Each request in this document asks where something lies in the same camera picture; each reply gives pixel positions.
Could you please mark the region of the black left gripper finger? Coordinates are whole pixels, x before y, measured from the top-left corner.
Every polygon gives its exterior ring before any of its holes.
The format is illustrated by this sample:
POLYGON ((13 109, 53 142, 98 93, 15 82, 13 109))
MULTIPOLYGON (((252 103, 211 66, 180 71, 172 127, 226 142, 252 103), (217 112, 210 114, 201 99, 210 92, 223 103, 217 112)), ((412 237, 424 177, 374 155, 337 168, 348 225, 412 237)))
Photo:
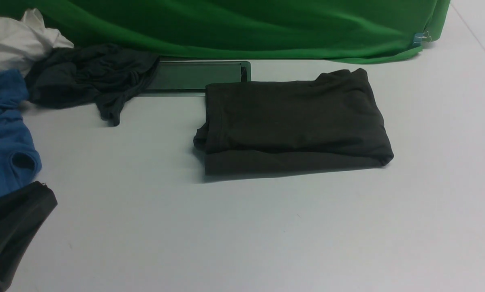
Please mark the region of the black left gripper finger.
POLYGON ((0 197, 0 292, 11 286, 30 242, 57 204, 53 191, 39 181, 0 197))

